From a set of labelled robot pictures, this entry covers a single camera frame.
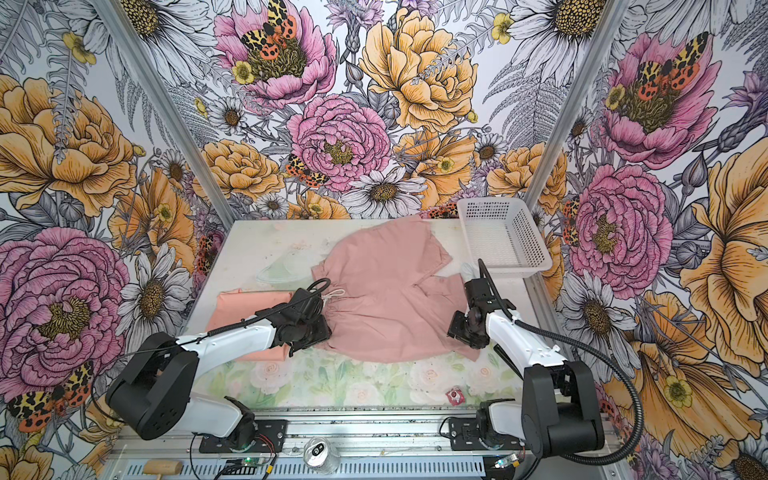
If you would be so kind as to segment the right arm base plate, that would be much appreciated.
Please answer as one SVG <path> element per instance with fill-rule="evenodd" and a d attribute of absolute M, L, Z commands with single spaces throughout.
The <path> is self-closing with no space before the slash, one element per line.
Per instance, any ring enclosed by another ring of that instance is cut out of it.
<path fill-rule="evenodd" d="M 521 450 L 525 446 L 517 437 L 498 434 L 476 418 L 446 417 L 439 433 L 454 452 Z"/>

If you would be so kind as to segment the aluminium frame rail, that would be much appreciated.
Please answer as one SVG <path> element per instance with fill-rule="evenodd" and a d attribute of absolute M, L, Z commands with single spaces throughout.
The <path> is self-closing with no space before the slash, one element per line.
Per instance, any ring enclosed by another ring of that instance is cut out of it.
<path fill-rule="evenodd" d="M 277 409 L 255 412 L 257 421 L 287 421 L 283 433 L 283 451 L 280 458 L 301 456 L 304 445 L 314 437 L 324 437 L 336 445 L 342 456 L 418 456 L 451 454 L 448 417 L 474 421 L 476 410 L 459 408 L 387 408 L 372 409 Z M 604 415 L 606 443 L 597 456 L 618 450 L 619 436 Z M 116 440 L 111 459 L 118 455 L 126 458 L 178 458 L 184 457 L 190 448 L 193 458 L 213 459 L 237 456 L 236 454 L 201 454 L 196 439 L 190 447 L 191 434 L 171 431 L 150 441 L 123 430 Z"/>

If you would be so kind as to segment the wooden block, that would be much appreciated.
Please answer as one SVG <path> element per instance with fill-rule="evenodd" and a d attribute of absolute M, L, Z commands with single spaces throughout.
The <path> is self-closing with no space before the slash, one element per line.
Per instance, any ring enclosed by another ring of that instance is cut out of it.
<path fill-rule="evenodd" d="M 144 475 L 154 475 L 157 479 L 162 479 L 164 476 L 180 474 L 182 466 L 181 461 L 154 459 L 144 464 L 142 473 Z"/>

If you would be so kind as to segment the right green circuit board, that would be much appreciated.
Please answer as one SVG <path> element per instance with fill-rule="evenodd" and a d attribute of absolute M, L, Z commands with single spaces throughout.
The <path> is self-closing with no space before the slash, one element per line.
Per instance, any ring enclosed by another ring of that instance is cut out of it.
<path fill-rule="evenodd" d="M 498 458 L 494 463 L 495 469 L 517 468 L 520 465 L 518 456 L 514 453 Z"/>

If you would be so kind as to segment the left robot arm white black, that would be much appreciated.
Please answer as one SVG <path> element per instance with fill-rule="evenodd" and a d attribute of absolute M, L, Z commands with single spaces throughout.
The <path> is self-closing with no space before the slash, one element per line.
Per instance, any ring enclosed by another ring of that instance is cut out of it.
<path fill-rule="evenodd" d="M 286 346 L 291 353 L 327 341 L 331 329 L 322 313 L 322 278 L 298 289 L 287 303 L 256 311 L 209 332 L 146 338 L 109 386 L 106 404 L 143 440 L 184 431 L 219 439 L 242 452 L 257 439 L 254 413 L 242 402 L 194 392 L 208 371 L 253 352 Z"/>

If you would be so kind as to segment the white plastic laundry basket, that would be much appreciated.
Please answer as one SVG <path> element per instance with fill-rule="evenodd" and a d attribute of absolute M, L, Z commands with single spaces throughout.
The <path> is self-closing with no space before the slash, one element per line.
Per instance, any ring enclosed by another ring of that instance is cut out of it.
<path fill-rule="evenodd" d="M 472 261 L 492 275 L 527 278 L 553 265 L 526 203 L 517 198 L 467 198 L 458 215 Z"/>

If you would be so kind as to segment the right aluminium corner post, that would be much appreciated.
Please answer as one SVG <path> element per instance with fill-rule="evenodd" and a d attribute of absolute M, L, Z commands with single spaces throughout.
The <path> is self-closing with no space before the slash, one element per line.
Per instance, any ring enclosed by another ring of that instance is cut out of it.
<path fill-rule="evenodd" d="M 597 25 L 587 50 L 586 57 L 574 76 L 568 96 L 560 110 L 553 131 L 546 142 L 539 167 L 525 192 L 524 202 L 529 210 L 538 204 L 538 199 L 543 193 L 549 175 L 555 169 L 563 143 L 566 141 L 570 128 L 576 120 L 580 106 L 594 84 L 598 69 L 610 52 L 611 44 L 620 29 L 630 4 L 629 0 L 613 0 L 608 1 L 605 6 L 601 20 Z"/>

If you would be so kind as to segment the silver drink can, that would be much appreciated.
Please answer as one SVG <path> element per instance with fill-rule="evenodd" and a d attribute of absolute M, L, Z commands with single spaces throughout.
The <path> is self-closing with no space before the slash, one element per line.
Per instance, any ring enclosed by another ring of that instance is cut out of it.
<path fill-rule="evenodd" d="M 311 438 L 304 446 L 303 461 L 312 471 L 334 474 L 340 467 L 341 457 L 336 446 L 327 438 Z"/>

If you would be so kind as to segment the dusty pink garment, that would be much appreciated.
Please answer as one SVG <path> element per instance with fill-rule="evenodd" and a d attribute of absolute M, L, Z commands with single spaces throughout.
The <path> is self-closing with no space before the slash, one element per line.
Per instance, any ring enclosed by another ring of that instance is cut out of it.
<path fill-rule="evenodd" d="M 399 363 L 477 350 L 448 329 L 467 301 L 460 275 L 440 275 L 452 261 L 430 224 L 404 217 L 357 231 L 339 241 L 312 269 L 335 297 L 324 316 L 331 329 L 321 348 L 354 360 Z"/>

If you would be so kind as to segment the black stapler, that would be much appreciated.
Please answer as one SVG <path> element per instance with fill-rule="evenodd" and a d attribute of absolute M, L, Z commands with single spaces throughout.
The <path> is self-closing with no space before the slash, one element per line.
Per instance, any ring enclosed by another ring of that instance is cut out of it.
<path fill-rule="evenodd" d="M 520 370 L 516 367 L 512 359 L 506 354 L 504 349 L 499 345 L 496 344 L 493 347 L 494 352 L 500 357 L 500 359 L 519 377 L 523 378 L 523 374 L 520 372 Z"/>

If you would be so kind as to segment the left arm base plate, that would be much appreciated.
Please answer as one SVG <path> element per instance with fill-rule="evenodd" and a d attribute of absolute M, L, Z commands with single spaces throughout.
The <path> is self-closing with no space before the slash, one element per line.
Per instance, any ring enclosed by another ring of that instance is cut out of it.
<path fill-rule="evenodd" d="M 286 420 L 254 420 L 228 437 L 204 435 L 201 454 L 281 453 L 286 440 Z"/>

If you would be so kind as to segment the small red white card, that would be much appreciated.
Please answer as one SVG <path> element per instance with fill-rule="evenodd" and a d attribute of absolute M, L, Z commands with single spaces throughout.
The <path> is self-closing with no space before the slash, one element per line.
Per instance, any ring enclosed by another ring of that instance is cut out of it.
<path fill-rule="evenodd" d="M 460 387 L 454 386 L 450 390 L 446 392 L 446 397 L 448 402 L 452 406 L 458 406 L 462 405 L 466 402 L 465 396 L 463 394 L 463 391 Z"/>

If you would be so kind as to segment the left aluminium corner post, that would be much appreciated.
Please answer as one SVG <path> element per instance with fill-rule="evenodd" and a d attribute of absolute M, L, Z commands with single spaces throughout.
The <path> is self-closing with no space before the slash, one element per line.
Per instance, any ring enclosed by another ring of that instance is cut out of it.
<path fill-rule="evenodd" d="M 136 79 L 169 129 L 178 149 L 189 163 L 224 227 L 230 230 L 237 220 L 235 212 L 214 180 L 191 132 L 164 86 L 161 75 L 155 69 L 149 55 L 144 51 L 120 2 L 96 1 L 94 8 L 110 31 L 119 50 L 131 65 Z"/>

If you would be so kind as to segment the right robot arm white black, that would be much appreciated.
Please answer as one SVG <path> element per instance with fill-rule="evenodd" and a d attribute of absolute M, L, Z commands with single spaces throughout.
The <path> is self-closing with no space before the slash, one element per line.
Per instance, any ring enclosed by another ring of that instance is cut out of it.
<path fill-rule="evenodd" d="M 552 332 L 525 323 L 495 294 L 488 278 L 464 284 L 468 310 L 454 313 L 448 336 L 473 349 L 493 344 L 523 380 L 520 400 L 493 400 L 477 412 L 479 439 L 491 448 L 512 442 L 537 458 L 598 451 L 605 433 L 590 369 L 570 361 Z"/>

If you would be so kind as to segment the aluminium corner post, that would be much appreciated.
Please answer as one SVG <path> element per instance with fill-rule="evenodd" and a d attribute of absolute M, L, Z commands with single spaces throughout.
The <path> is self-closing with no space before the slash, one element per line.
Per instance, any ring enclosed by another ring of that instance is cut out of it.
<path fill-rule="evenodd" d="M 178 149 L 189 163 L 224 227 L 230 230 L 237 220 L 235 212 L 214 180 L 191 132 L 164 86 L 161 75 L 155 69 L 149 55 L 144 51 L 120 2 L 96 1 L 94 8 L 110 31 L 119 50 L 131 65 L 136 79 L 169 129 Z"/>
<path fill-rule="evenodd" d="M 608 1 L 605 6 L 601 20 L 597 25 L 587 50 L 586 57 L 574 76 L 568 96 L 560 110 L 553 131 L 546 142 L 539 167 L 525 192 L 524 202 L 529 210 L 538 204 L 538 199 L 543 193 L 549 175 L 555 169 L 563 143 L 566 141 L 570 128 L 576 120 L 580 106 L 594 84 L 598 69 L 610 52 L 611 44 L 620 29 L 630 4 L 629 0 L 613 0 Z"/>

